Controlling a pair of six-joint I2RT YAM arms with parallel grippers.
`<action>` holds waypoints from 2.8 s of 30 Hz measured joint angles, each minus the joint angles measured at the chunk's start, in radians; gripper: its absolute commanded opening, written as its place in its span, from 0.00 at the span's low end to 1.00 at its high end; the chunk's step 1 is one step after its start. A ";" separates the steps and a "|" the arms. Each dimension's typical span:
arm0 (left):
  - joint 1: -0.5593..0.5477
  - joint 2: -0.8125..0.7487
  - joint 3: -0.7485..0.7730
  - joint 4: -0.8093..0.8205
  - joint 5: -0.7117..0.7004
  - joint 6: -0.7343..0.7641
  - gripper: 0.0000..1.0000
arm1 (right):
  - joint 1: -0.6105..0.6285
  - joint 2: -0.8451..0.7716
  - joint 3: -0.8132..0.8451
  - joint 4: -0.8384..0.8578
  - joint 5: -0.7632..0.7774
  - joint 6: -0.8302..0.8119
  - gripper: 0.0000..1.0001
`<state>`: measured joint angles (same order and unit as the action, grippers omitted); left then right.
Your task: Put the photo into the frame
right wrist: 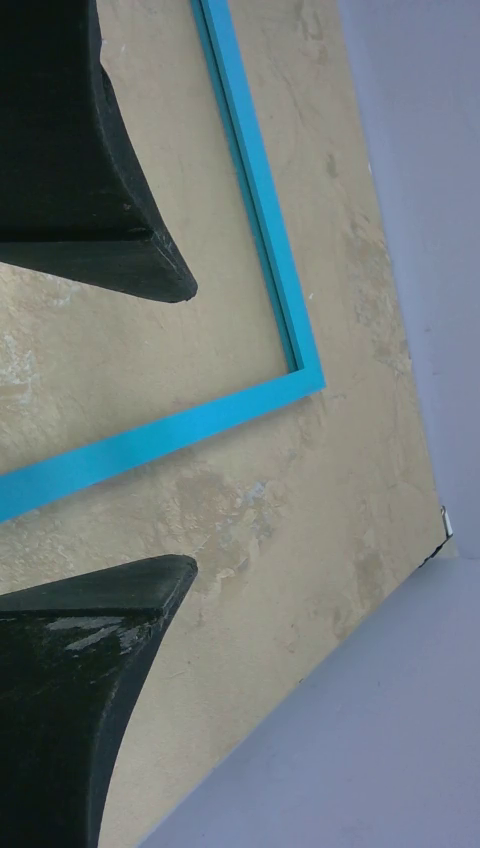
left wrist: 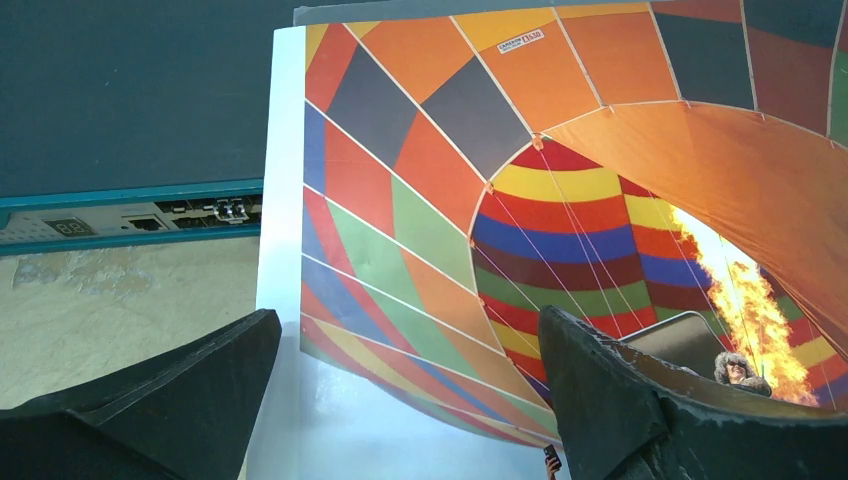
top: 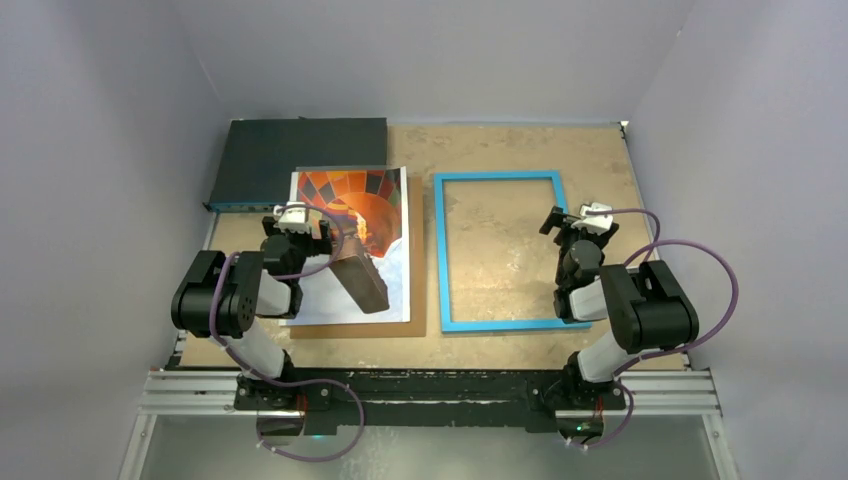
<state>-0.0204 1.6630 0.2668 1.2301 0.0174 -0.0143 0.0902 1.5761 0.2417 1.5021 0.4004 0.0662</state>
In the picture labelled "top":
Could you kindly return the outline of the blue wooden picture frame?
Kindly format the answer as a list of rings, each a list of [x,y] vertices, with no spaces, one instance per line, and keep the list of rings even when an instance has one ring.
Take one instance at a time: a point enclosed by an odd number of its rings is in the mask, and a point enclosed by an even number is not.
[[[444,187],[449,182],[548,181],[556,205],[566,209],[567,202],[560,173],[556,170],[439,172],[433,175],[434,207],[437,240],[438,292],[441,332],[443,334],[483,334],[532,332],[547,330],[588,330],[589,322],[565,324],[560,319],[493,320],[458,322],[452,318],[449,253],[447,244],[447,214]]]

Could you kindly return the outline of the hot air balloon photo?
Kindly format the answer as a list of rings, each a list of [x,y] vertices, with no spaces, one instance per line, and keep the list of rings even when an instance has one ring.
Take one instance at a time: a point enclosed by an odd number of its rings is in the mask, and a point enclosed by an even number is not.
[[[290,325],[410,321],[408,193],[404,167],[292,174],[289,198],[308,205],[313,236],[326,222],[342,244],[306,261],[303,300]]]

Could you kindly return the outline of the brown backing board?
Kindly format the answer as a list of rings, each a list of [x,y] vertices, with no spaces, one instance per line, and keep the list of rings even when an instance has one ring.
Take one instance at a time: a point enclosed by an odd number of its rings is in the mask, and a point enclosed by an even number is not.
[[[407,180],[411,223],[410,321],[348,325],[295,326],[289,336],[295,340],[412,338],[424,337],[427,330],[427,273],[424,233],[423,186],[420,177]]]

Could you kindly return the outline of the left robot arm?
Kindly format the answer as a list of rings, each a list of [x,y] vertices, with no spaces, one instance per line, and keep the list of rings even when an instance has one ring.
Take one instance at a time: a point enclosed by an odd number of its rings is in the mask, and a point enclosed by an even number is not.
[[[300,382],[290,355],[258,319],[294,318],[303,299],[299,280],[309,274],[306,260],[333,256],[337,241],[326,219],[313,225],[266,216],[262,225],[266,239],[258,251],[198,251],[172,297],[170,315],[177,329],[221,347],[245,377],[261,380],[264,401],[284,409],[297,399]]]

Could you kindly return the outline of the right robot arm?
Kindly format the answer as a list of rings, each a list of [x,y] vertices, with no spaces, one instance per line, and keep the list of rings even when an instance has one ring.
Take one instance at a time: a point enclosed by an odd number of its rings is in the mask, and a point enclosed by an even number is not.
[[[606,262],[604,248],[619,229],[614,212],[594,204],[575,216],[554,206],[539,229],[559,230],[556,316],[565,324],[609,322],[609,331],[564,367],[561,392],[576,407],[596,399],[626,362],[683,346],[699,333],[698,315],[665,262],[644,261],[635,271]]]

